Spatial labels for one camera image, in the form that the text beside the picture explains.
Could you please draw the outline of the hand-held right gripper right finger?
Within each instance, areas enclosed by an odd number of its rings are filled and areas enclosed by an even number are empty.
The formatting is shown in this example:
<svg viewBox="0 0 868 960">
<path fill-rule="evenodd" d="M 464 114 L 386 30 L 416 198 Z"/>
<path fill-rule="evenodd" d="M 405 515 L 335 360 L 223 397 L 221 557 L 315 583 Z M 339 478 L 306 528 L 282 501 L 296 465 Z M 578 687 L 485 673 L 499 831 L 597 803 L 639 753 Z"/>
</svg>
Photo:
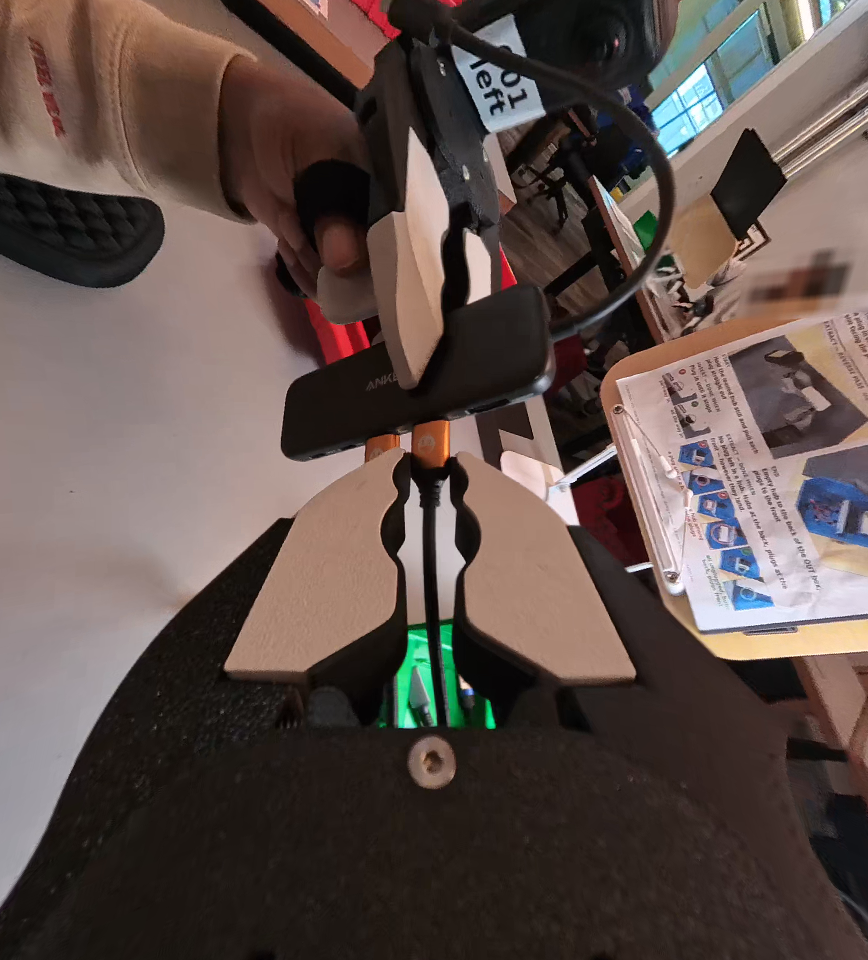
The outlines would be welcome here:
<svg viewBox="0 0 868 960">
<path fill-rule="evenodd" d="M 536 493 L 469 452 L 450 462 L 453 609 L 462 677 L 492 703 L 536 686 L 619 686 L 636 669 L 572 528 Z"/>
</svg>

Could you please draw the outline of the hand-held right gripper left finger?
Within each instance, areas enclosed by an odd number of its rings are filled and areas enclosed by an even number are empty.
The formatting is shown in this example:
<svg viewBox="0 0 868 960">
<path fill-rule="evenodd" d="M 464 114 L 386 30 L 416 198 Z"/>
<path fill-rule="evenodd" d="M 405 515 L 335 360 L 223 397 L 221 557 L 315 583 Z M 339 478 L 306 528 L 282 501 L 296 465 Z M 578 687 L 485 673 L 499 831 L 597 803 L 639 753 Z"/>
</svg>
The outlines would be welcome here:
<svg viewBox="0 0 868 960">
<path fill-rule="evenodd" d="M 224 662 L 229 678 L 381 699 L 406 654 L 410 487 L 408 453 L 389 450 L 296 513 Z"/>
</svg>

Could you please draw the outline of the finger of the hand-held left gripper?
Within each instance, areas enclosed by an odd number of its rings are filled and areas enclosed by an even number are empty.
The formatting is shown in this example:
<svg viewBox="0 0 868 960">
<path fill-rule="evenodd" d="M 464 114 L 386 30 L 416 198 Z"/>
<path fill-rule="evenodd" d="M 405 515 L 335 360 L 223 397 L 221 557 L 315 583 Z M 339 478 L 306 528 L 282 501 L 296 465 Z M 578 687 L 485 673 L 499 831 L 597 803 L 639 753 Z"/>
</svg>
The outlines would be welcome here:
<svg viewBox="0 0 868 960">
<path fill-rule="evenodd" d="M 433 161 L 416 132 L 407 134 L 404 209 L 368 230 L 373 293 L 392 370 L 416 389 L 444 332 L 443 244 L 451 214 Z"/>
<path fill-rule="evenodd" d="M 444 242 L 445 308 L 467 306 L 492 294 L 492 270 L 483 239 L 466 227 L 453 227 Z"/>
</svg>

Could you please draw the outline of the dark grey slim usb hub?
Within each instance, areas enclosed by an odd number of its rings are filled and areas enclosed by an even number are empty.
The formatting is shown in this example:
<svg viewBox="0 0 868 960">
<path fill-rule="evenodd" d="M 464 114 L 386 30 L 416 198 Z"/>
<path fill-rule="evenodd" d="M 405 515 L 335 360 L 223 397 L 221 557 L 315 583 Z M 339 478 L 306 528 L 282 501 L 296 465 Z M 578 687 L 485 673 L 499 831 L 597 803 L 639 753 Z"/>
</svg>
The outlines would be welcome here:
<svg viewBox="0 0 868 960">
<path fill-rule="evenodd" d="M 287 390 L 281 452 L 310 461 L 542 394 L 556 366 L 549 320 L 543 291 L 516 284 L 447 315 L 416 388 L 399 384 L 382 343 L 315 369 Z"/>
</svg>

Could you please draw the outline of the green plastic bin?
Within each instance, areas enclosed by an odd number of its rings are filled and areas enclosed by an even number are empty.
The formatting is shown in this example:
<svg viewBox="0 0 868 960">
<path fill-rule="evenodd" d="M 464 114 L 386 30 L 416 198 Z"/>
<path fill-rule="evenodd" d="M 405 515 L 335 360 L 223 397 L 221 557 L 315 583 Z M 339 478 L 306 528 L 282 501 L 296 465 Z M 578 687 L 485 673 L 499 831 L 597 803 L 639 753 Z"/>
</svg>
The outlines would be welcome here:
<svg viewBox="0 0 868 960">
<path fill-rule="evenodd" d="M 457 670 L 452 648 L 452 621 L 440 623 L 440 642 L 447 684 L 449 726 L 458 729 L 493 730 L 496 727 L 491 703 L 478 695 L 473 715 L 465 716 L 457 701 Z M 380 728 L 430 728 L 437 717 L 431 678 L 426 627 L 409 627 L 404 660 L 384 688 L 379 718 Z"/>
</svg>

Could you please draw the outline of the person's left forearm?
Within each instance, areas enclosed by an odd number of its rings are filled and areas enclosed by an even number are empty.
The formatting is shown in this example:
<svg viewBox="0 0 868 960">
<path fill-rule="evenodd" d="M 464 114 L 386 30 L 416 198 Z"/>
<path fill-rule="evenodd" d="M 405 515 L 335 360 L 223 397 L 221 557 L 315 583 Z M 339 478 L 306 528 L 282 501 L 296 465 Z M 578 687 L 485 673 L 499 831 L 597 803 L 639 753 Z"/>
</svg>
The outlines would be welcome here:
<svg viewBox="0 0 868 960">
<path fill-rule="evenodd" d="M 145 2 L 0 2 L 0 174 L 243 219 L 219 107 L 247 51 Z"/>
</svg>

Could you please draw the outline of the person's left hand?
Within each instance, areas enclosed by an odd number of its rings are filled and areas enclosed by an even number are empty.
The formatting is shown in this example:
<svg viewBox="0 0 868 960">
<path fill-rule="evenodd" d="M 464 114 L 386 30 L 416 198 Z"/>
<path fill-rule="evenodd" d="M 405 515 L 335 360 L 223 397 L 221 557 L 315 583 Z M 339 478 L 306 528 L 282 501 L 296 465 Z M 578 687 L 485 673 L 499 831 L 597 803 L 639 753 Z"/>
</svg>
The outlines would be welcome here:
<svg viewBox="0 0 868 960">
<path fill-rule="evenodd" d="M 326 217 L 311 243 L 294 198 L 296 178 L 318 162 L 369 169 L 354 114 L 309 78 L 239 55 L 224 72 L 218 130 L 228 204 L 271 231 L 304 294 L 316 297 L 324 267 L 341 277 L 367 268 L 366 235 L 359 226 Z"/>
</svg>

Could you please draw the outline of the framed black-white marker sign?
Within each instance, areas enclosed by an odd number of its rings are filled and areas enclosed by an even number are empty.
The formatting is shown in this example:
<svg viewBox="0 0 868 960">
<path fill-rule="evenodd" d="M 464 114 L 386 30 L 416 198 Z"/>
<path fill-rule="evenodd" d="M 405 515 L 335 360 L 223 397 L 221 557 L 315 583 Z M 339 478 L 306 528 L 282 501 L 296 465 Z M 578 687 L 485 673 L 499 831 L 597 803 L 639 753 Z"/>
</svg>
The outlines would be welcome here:
<svg viewBox="0 0 868 960">
<path fill-rule="evenodd" d="M 705 286 L 730 261 L 787 181 L 763 139 L 745 128 L 715 186 L 678 208 L 667 235 L 686 287 Z"/>
</svg>

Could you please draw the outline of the black bumpy wrist rest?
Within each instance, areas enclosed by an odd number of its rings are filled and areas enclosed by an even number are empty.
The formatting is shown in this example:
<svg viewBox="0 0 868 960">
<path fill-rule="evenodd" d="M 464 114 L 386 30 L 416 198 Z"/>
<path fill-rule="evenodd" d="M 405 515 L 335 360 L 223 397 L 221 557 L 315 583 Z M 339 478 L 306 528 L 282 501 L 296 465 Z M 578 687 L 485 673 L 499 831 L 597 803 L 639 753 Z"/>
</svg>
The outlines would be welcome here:
<svg viewBox="0 0 868 960">
<path fill-rule="evenodd" d="M 132 282 L 164 244 L 146 198 L 98 195 L 0 174 L 0 256 L 86 289 Z"/>
</svg>

